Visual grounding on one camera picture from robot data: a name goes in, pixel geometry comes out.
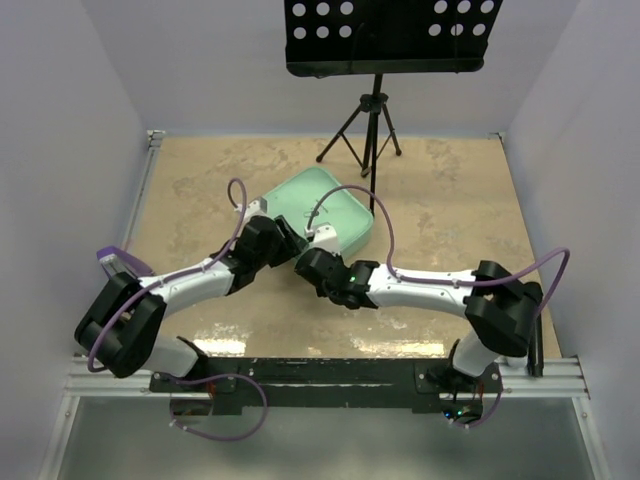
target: mint green tray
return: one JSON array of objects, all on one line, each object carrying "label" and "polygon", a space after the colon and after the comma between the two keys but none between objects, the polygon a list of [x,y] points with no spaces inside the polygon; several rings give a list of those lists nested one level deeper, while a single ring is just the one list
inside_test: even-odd
[{"label": "mint green tray", "polygon": [[[311,210],[320,198],[341,185],[327,170],[311,167],[266,195],[267,212],[271,218],[284,216],[291,227],[304,236]],[[341,190],[324,201],[313,225],[330,223],[338,232],[342,256],[347,258],[364,247],[371,238],[373,215],[348,190]]]}]

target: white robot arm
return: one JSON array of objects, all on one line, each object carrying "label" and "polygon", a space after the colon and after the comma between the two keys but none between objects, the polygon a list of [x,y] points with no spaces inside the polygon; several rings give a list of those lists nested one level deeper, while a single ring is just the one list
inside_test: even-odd
[{"label": "white robot arm", "polygon": [[[509,276],[495,262],[483,261],[474,270],[427,272],[397,269],[357,261],[347,267],[339,255],[312,248],[296,263],[296,273],[316,287],[320,297],[349,309],[407,306],[450,313],[469,320],[473,330],[456,344],[449,376],[475,378],[499,356],[525,357],[542,298],[535,282],[509,282],[492,288],[458,286],[458,282],[494,280]],[[453,280],[434,285],[397,277]]]},{"label": "white robot arm", "polygon": [[[256,201],[248,205],[242,233],[217,262],[213,258],[222,250],[185,269],[136,278],[135,269],[110,253],[101,263],[111,278],[76,328],[76,341],[89,351],[96,349],[96,358],[119,378],[139,369],[185,377],[203,354],[185,339],[159,335],[165,318],[204,300],[231,295],[253,282],[265,266],[279,266],[306,248],[339,252],[337,233],[330,225],[319,225],[309,242],[284,218],[271,219],[259,207]],[[131,305],[107,327],[127,302]]]}]

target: table surface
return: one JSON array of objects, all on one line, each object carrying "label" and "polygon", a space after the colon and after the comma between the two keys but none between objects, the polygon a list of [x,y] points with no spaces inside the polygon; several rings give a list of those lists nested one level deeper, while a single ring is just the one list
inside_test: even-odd
[{"label": "table surface", "polygon": [[[394,265],[457,271],[494,260],[508,270],[533,261],[509,168],[498,139],[400,138],[396,157],[378,161],[377,193],[396,232]],[[226,184],[240,177],[250,198],[316,165],[327,138],[168,137],[146,185],[129,250],[156,272],[217,251],[237,214]],[[362,152],[364,139],[352,143]],[[322,164],[342,183],[368,186],[344,142]],[[356,198],[368,205],[361,192]],[[377,218],[355,259],[383,261],[387,227]],[[167,318],[161,332],[193,340],[210,355],[281,357],[442,357],[470,326],[449,314],[393,307],[350,311],[319,299],[293,268],[264,269],[240,292]],[[548,312],[546,357],[560,357]]]}]

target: music stand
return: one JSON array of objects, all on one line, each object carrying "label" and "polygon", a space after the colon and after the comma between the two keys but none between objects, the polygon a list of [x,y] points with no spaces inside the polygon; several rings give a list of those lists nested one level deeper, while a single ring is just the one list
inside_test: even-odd
[{"label": "music stand", "polygon": [[[371,94],[316,158],[321,162],[340,138],[360,165],[371,173],[375,193],[377,160],[393,141],[402,151],[381,92],[385,73],[475,72],[484,54],[502,0],[284,0],[287,70],[298,77],[373,74]],[[362,161],[345,136],[360,112],[369,114]],[[378,118],[389,136],[378,152]],[[374,210],[371,199],[369,207]]]}]

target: gray wall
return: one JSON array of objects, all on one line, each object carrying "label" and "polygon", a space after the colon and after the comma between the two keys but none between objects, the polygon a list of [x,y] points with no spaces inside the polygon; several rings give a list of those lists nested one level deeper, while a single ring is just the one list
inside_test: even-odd
[{"label": "gray wall", "polygon": [[[287,72],[283,0],[82,1],[147,127],[333,132],[371,88],[368,76]],[[480,72],[389,76],[384,90],[398,131],[505,130],[576,4],[506,0]]]},{"label": "gray wall", "polygon": [[573,250],[554,320],[616,479],[640,472],[638,18],[637,0],[582,0],[506,144],[536,253]]},{"label": "gray wall", "polygon": [[144,130],[79,0],[0,6],[0,478],[35,478]]}]

